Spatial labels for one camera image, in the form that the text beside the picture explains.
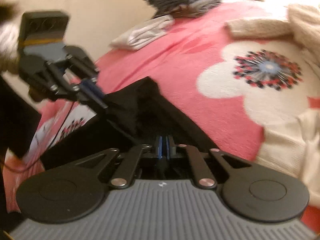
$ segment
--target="pink blanket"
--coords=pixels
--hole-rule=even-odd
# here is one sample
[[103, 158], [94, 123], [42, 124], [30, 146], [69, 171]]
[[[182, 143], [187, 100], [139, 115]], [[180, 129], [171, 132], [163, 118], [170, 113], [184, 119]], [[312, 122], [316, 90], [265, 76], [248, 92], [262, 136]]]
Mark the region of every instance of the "pink blanket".
[[[308, 107], [320, 107], [320, 81], [290, 40], [235, 41], [225, 28], [229, 19], [271, 14], [283, 16], [285, 8], [238, 0], [223, 3], [198, 19], [178, 19], [168, 35], [137, 52], [112, 50], [101, 57], [98, 85], [110, 93], [151, 76], [161, 93], [221, 149], [253, 160], [263, 141], [264, 124], [287, 121]], [[286, 72], [279, 65], [286, 65]], [[45, 107], [38, 130], [42, 129], [41, 139], [30, 149], [25, 163], [36, 160], [46, 149], [69, 107], [63, 101]], [[60, 131], [55, 141], [93, 115], [85, 106], [76, 106], [62, 129], [64, 134]], [[17, 166], [12, 157], [7, 163]], [[40, 163], [24, 174], [4, 169], [9, 210], [17, 209], [18, 185], [41, 170]], [[320, 232], [320, 210], [309, 207], [303, 221]]]

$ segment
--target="white logo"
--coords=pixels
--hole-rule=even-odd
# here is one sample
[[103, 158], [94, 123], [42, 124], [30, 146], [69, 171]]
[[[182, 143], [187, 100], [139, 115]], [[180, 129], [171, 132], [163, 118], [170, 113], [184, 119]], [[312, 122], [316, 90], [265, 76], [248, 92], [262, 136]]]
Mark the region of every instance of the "white logo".
[[160, 182], [158, 185], [159, 185], [160, 187], [164, 187], [164, 186], [166, 186], [167, 184], [166, 184], [165, 182]]

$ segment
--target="yellow stripe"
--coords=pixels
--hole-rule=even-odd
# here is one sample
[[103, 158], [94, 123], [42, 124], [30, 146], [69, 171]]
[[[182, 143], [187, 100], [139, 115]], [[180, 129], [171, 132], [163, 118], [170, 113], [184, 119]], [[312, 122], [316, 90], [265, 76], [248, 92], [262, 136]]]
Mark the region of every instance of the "yellow stripe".
[[8, 235], [8, 233], [6, 231], [3, 231], [3, 232], [7, 237], [9, 237], [10, 240], [14, 240], [11, 236]]
[[47, 44], [47, 43], [55, 43], [62, 41], [62, 38], [55, 39], [35, 39], [35, 40], [27, 40], [27, 41], [19, 41], [19, 47], [25, 47], [29, 45], [38, 45], [38, 44]]

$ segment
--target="beige wall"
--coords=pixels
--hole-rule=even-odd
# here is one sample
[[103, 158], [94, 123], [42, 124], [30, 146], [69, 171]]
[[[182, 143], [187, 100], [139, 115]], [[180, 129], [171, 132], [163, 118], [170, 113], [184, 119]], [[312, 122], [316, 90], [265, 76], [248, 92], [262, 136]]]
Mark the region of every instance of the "beige wall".
[[[143, 0], [19, 0], [19, 5], [21, 13], [47, 9], [66, 11], [71, 16], [66, 42], [84, 47], [93, 60], [109, 50], [111, 40], [155, 12]], [[18, 78], [5, 77], [24, 98], [28, 98], [25, 84]]]

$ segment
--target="black and red stamen pattern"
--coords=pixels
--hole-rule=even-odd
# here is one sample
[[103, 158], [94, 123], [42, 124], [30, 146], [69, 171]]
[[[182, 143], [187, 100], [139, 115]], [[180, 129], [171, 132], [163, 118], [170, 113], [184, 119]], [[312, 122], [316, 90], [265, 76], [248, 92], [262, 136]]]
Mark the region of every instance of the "black and red stamen pattern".
[[295, 62], [276, 52], [249, 51], [245, 57], [235, 57], [239, 65], [233, 72], [236, 79], [245, 78], [254, 87], [273, 87], [276, 90], [292, 88], [301, 82], [301, 68]]

